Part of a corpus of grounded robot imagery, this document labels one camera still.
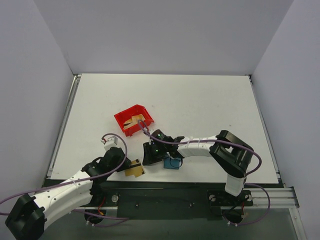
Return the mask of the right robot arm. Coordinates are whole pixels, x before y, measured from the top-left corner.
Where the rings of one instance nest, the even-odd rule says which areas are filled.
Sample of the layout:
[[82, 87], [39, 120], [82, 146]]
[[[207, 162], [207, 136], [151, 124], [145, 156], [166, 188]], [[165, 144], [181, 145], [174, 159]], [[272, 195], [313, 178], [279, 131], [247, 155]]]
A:
[[166, 158], [180, 161], [189, 157], [213, 158], [227, 173], [223, 192], [224, 201], [234, 205], [242, 197], [241, 192], [253, 151], [251, 146], [228, 130], [222, 130], [211, 137], [178, 136], [172, 138], [157, 129], [151, 134], [149, 141], [143, 143], [142, 164], [152, 165]]

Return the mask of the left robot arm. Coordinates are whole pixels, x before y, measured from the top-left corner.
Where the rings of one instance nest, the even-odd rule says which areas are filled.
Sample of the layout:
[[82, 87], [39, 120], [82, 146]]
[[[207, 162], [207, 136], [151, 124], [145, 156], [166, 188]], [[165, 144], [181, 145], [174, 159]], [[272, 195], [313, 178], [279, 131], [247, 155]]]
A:
[[78, 207], [99, 205], [103, 200], [102, 183], [130, 165], [120, 147], [111, 147], [62, 183], [36, 190], [34, 195], [22, 194], [5, 225], [17, 240], [37, 240], [52, 223]]

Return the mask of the red plastic bin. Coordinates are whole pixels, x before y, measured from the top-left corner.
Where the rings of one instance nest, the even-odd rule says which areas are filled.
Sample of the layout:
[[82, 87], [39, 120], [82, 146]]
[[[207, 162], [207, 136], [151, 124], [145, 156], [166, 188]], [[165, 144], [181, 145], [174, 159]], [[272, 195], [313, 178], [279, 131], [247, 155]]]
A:
[[115, 114], [114, 118], [126, 137], [131, 137], [140, 130], [138, 120], [143, 121], [147, 127], [151, 123], [154, 123], [154, 120], [147, 109], [139, 104]]

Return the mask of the blue leather card holder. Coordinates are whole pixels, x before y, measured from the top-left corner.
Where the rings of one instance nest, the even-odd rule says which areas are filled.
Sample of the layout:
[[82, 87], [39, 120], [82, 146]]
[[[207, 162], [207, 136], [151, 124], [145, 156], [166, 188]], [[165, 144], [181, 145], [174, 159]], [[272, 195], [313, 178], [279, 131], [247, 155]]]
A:
[[167, 157], [163, 160], [163, 168], [169, 170], [178, 170], [182, 166], [182, 160], [180, 158]]

